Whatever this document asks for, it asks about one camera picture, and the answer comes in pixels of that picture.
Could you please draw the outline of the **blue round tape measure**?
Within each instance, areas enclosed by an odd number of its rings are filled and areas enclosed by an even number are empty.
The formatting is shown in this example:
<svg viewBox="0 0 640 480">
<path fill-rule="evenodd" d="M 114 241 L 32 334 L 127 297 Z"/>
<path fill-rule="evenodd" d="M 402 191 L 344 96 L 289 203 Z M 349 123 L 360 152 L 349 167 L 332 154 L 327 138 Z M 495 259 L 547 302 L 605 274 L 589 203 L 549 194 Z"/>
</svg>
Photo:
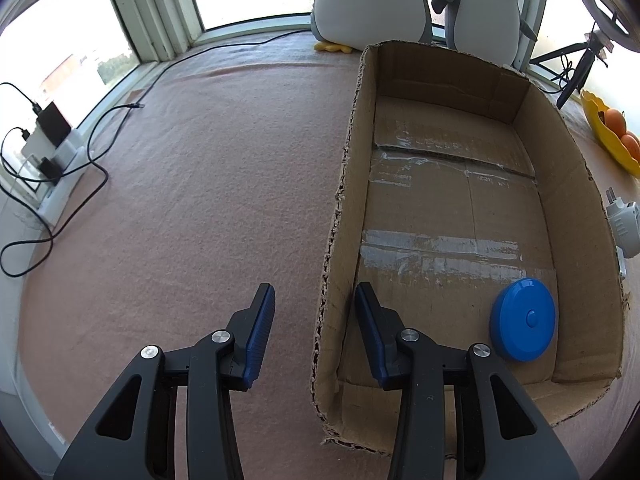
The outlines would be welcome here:
<svg viewBox="0 0 640 480">
<path fill-rule="evenodd" d="M 503 359 L 532 362 L 547 351 L 555 333 L 555 303 L 536 278 L 506 286 L 491 309 L 489 335 Z"/>
</svg>

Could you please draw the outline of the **white plug-in device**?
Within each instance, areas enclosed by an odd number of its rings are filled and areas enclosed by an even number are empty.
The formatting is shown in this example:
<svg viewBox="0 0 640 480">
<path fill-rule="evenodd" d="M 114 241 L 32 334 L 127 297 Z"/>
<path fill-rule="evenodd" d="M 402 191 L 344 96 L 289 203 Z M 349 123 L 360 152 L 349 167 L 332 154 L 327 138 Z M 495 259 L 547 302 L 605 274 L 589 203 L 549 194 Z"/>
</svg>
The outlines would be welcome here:
<svg viewBox="0 0 640 480">
<path fill-rule="evenodd" d="M 612 188 L 606 189 L 605 196 L 608 199 L 605 212 L 614 242 L 626 259 L 632 259 L 640 254 L 639 205 L 625 202 Z"/>
</svg>

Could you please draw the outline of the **open cardboard box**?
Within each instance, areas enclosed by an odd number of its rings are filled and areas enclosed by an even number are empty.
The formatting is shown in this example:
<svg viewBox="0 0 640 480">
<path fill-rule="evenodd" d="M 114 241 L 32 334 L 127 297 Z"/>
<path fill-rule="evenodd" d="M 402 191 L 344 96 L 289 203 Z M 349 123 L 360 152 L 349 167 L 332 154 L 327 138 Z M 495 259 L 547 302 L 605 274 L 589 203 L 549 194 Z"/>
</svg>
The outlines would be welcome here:
<svg viewBox="0 0 640 480">
<path fill-rule="evenodd" d="M 599 189 L 563 118 L 526 77 L 440 47 L 386 42 L 360 60 L 323 261 L 311 395 L 331 442 L 387 454 L 400 396 L 371 375 L 352 294 L 447 347 L 488 341 L 492 304 L 536 278 L 550 347 L 512 364 L 551 425 L 620 376 L 624 300 Z"/>
</svg>

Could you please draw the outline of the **small black plug adapter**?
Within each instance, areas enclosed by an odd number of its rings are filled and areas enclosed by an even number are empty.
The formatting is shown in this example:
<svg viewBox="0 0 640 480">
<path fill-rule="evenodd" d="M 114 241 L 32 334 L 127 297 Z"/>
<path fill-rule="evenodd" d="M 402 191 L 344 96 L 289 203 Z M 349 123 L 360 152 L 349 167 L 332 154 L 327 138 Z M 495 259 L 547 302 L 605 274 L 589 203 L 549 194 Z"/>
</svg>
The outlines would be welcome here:
<svg viewBox="0 0 640 480">
<path fill-rule="evenodd" d="M 37 169 L 42 175 L 43 182 L 48 182 L 50 185 L 57 185 L 63 174 L 60 165 L 47 157 L 40 160 Z"/>
</svg>

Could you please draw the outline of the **white power strip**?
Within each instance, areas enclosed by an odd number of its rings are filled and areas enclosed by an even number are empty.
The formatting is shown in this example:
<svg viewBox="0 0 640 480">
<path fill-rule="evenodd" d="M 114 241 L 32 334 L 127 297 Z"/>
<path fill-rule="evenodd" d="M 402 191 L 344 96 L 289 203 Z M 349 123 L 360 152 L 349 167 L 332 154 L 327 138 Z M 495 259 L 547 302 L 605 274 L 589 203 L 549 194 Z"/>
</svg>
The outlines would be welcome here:
<svg viewBox="0 0 640 480">
<path fill-rule="evenodd" d="M 85 143 L 78 130 L 72 129 L 60 145 L 55 146 L 39 126 L 25 141 L 22 155 L 35 169 L 36 185 L 41 198 L 38 214 L 54 228 L 62 216 L 66 200 L 70 197 L 88 162 Z"/>
</svg>

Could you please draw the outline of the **yellow fruit bowl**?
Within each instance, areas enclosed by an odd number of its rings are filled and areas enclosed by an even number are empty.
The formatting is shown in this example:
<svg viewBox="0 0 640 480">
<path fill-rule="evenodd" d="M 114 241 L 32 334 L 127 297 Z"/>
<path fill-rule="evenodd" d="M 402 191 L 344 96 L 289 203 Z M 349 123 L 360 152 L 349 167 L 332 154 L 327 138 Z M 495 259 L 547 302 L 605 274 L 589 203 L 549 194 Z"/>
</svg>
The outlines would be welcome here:
<svg viewBox="0 0 640 480">
<path fill-rule="evenodd" d="M 628 152 L 618 135 L 603 121 L 604 114 L 610 108 L 598 96 L 588 90 L 580 92 L 582 110 L 594 136 L 621 167 L 633 177 L 639 177 L 639 162 Z"/>
</svg>

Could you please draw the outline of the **orange fruit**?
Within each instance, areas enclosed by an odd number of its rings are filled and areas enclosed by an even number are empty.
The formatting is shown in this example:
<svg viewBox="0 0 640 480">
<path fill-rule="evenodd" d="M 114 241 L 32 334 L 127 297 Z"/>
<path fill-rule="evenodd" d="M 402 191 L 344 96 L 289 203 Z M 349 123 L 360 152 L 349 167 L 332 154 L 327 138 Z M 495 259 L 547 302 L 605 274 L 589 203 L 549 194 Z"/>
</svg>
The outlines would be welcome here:
<svg viewBox="0 0 640 480">
<path fill-rule="evenodd" d="M 619 110 L 615 108 L 609 108 L 603 113 L 604 124 L 616 134 L 618 138 L 621 138 L 627 133 L 627 124 L 625 116 Z"/>
<path fill-rule="evenodd" d="M 623 144 L 629 155 L 636 162 L 640 162 L 640 143 L 631 132 L 626 132 L 620 136 L 620 143 Z"/>
</svg>

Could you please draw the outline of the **black power adapter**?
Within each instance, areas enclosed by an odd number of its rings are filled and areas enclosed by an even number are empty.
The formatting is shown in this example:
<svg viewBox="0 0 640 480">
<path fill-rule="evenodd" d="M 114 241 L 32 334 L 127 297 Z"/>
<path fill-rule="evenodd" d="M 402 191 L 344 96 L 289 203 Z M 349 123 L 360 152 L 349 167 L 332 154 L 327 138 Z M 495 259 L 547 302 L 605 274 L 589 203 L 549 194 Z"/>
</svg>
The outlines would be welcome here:
<svg viewBox="0 0 640 480">
<path fill-rule="evenodd" d="M 49 142 L 58 148 L 72 131 L 55 102 L 50 102 L 37 115 L 37 124 Z"/>
</svg>

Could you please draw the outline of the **black tripod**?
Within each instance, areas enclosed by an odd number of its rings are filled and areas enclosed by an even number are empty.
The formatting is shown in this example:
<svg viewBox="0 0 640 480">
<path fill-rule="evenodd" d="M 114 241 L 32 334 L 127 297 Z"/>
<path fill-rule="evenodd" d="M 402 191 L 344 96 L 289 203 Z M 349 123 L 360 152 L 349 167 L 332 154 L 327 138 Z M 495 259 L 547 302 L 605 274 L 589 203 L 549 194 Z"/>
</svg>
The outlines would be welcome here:
<svg viewBox="0 0 640 480">
<path fill-rule="evenodd" d="M 537 55 L 529 60 L 529 64 L 553 75 L 551 80 L 558 85 L 558 88 L 548 91 L 548 94 L 558 96 L 555 106 L 558 110 L 562 110 L 573 93 L 581 92 L 585 87 L 595 62 L 600 61 L 608 67 L 605 51 L 609 47 L 611 47 L 610 40 L 600 29 L 594 28 L 588 32 L 585 41 Z"/>
</svg>

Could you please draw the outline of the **small penguin plush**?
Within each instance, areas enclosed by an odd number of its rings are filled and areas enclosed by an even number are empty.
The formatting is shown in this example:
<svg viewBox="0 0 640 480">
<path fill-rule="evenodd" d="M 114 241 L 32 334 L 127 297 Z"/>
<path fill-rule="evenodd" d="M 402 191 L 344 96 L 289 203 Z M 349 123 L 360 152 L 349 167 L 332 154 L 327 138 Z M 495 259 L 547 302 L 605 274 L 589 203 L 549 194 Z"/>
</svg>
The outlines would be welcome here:
<svg viewBox="0 0 640 480">
<path fill-rule="evenodd" d="M 432 0 L 432 9 L 444 17 L 449 49 L 497 65 L 514 62 L 521 36 L 537 39 L 518 0 Z"/>
</svg>

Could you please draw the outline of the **large penguin plush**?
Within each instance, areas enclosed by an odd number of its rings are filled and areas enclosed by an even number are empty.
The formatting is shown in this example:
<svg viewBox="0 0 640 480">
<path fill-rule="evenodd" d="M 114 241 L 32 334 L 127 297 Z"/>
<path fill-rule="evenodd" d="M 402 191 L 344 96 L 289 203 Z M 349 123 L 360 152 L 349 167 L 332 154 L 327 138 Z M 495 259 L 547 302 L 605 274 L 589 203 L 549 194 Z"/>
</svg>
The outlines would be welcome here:
<svg viewBox="0 0 640 480">
<path fill-rule="evenodd" d="M 363 51 L 388 40 L 429 44 L 433 37 L 427 0 L 314 0 L 310 28 L 319 52 Z"/>
</svg>

